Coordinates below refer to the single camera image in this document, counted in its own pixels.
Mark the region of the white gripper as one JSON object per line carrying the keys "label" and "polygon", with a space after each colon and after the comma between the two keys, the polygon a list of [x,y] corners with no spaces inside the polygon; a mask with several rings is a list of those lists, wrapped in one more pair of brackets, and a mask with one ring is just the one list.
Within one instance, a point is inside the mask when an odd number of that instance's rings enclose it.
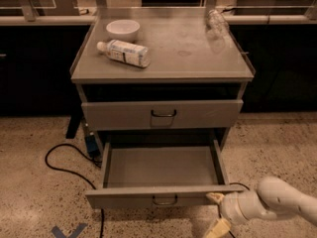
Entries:
{"label": "white gripper", "polygon": [[253,218],[261,218],[264,214],[264,207],[254,190],[226,195],[220,192],[208,192],[206,197],[211,202],[220,204],[221,215],[224,218],[217,218],[205,231],[203,238],[222,238],[231,230],[231,223],[245,224]]}

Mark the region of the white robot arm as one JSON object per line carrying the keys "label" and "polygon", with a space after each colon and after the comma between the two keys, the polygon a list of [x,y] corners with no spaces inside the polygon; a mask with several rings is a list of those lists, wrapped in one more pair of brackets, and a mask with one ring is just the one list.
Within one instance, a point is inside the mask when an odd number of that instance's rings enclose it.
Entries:
{"label": "white robot arm", "polygon": [[274,221],[299,215],[317,225],[317,198],[280,178],[262,178],[253,190],[228,194],[209,192],[206,197],[217,204],[220,217],[203,238],[222,238],[233,225],[245,224],[251,219]]}

